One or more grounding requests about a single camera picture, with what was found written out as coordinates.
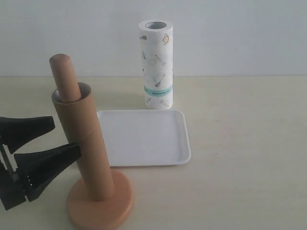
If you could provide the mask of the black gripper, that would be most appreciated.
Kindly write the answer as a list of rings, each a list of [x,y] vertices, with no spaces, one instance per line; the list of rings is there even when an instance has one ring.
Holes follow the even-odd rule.
[[[71,143],[46,151],[15,154],[17,170],[13,169],[4,145],[13,154],[54,128],[52,116],[0,118],[0,201],[5,210],[38,199],[52,180],[81,157],[79,144]]]

